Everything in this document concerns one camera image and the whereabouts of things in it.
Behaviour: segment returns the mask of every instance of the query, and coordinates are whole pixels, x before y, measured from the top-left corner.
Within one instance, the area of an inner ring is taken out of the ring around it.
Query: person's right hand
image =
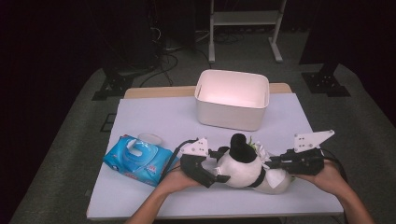
[[[348,183],[341,177],[338,169],[332,161],[325,160],[324,168],[317,175],[295,175],[307,180],[319,189],[322,189],[335,196],[349,189]]]

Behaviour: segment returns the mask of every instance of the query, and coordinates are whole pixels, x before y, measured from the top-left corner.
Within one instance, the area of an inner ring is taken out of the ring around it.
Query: panda plush toy
[[[290,185],[291,175],[282,169],[266,167],[268,152],[260,144],[248,144],[241,133],[234,134],[230,146],[220,147],[218,152],[223,155],[217,160],[215,173],[230,176],[225,183],[230,187],[249,187],[266,194],[280,194]]]

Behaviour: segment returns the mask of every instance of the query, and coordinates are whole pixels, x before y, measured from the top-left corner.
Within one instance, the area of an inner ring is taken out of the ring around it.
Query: human hand
[[[295,175],[307,180],[319,189],[322,189],[335,196],[340,195],[350,189],[348,183],[341,177],[338,169],[332,161],[325,160],[324,168],[317,175]]]
[[[201,186],[201,184],[186,176],[179,166],[180,161],[175,164],[174,170],[170,171],[165,176],[157,189],[160,189],[165,193],[174,193],[189,187]]]

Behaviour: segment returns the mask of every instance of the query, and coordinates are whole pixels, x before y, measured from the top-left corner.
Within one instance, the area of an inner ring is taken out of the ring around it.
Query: blue wipes package
[[[124,135],[103,157],[103,162],[122,175],[156,187],[172,154],[169,149]]]

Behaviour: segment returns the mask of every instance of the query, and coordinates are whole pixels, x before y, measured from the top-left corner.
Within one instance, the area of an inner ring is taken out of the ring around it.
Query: white plastic container
[[[269,104],[269,82],[257,74],[205,70],[194,95],[201,123],[257,131]]]

